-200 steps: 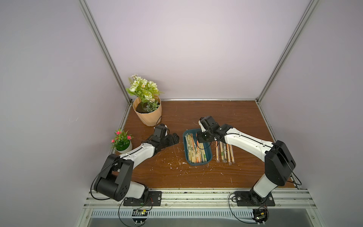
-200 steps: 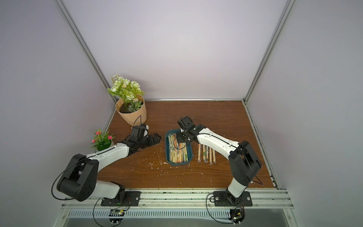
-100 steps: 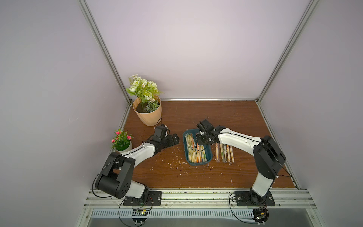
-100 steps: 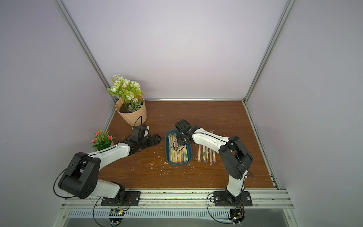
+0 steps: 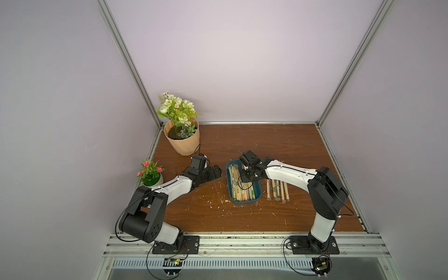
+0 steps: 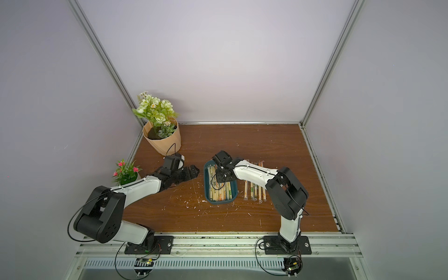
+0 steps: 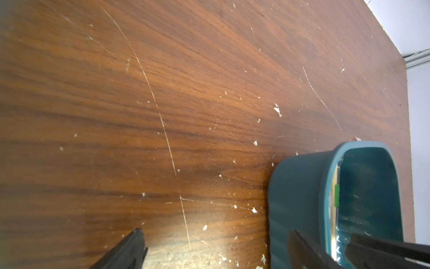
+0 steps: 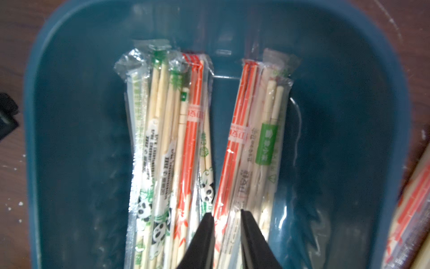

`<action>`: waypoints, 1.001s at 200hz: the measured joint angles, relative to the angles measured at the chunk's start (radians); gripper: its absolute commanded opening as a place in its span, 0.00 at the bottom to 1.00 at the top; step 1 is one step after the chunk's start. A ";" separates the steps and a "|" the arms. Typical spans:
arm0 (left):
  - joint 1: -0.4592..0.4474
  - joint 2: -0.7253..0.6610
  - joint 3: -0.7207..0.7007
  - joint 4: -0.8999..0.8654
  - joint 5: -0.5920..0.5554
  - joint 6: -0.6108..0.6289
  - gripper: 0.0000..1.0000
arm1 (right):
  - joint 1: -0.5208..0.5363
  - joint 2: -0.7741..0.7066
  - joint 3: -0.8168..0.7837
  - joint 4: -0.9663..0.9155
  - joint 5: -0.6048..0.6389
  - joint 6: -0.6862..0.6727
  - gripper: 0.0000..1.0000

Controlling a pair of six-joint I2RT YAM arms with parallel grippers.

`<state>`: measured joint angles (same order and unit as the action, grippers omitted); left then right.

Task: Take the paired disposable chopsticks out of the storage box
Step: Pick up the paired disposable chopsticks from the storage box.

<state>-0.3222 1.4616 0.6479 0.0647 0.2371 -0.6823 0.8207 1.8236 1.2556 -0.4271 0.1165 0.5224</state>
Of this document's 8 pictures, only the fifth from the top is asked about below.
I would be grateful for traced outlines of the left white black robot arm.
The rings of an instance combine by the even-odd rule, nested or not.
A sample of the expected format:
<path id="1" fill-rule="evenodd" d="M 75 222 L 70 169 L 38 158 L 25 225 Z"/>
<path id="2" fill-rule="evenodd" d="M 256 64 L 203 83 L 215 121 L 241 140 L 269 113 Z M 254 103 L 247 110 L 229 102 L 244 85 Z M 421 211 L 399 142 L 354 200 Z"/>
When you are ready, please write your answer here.
<path id="1" fill-rule="evenodd" d="M 190 166 L 171 181 L 155 188 L 137 188 L 128 206 L 117 219 L 115 231 L 129 234 L 146 243 L 164 243 L 176 250 L 180 249 L 184 242 L 183 232 L 164 222 L 167 206 L 221 176 L 221 168 L 218 165 L 211 166 L 204 154 L 194 155 Z"/>

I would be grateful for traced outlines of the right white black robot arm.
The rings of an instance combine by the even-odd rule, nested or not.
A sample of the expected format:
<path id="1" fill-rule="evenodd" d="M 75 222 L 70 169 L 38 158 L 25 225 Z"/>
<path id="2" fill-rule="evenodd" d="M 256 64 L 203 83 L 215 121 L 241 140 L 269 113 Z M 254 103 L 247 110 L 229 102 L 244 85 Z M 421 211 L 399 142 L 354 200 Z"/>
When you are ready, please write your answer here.
<path id="1" fill-rule="evenodd" d="M 327 246 L 336 221 L 349 197 L 347 189 L 330 168 L 305 169 L 270 157 L 261 160 L 250 150 L 243 153 L 239 160 L 244 166 L 240 171 L 240 178 L 244 183 L 270 179 L 306 191 L 316 211 L 308 240 L 314 245 Z"/>

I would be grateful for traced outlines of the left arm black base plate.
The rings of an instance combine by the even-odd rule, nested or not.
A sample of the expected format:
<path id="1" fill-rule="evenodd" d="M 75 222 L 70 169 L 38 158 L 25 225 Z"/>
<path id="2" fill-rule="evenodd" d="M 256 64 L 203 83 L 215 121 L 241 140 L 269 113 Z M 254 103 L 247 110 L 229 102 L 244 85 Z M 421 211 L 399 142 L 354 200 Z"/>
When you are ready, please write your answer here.
<path id="1" fill-rule="evenodd" d="M 199 246 L 200 246 L 200 237 L 198 235 L 181 236 L 172 245 L 163 243 L 161 241 L 156 241 L 152 250 L 152 254 L 196 255 L 199 252 Z"/>

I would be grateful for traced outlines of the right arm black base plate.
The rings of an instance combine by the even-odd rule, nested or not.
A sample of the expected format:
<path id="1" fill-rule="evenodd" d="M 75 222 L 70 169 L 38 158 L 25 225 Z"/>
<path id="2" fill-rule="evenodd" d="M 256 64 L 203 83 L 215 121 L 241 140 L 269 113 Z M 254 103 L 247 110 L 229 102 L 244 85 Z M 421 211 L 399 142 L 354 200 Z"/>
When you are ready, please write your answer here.
<path id="1" fill-rule="evenodd" d="M 336 239 L 330 236 L 325 242 L 321 242 L 312 235 L 307 236 L 290 236 L 290 245 L 294 254 L 339 254 Z"/>

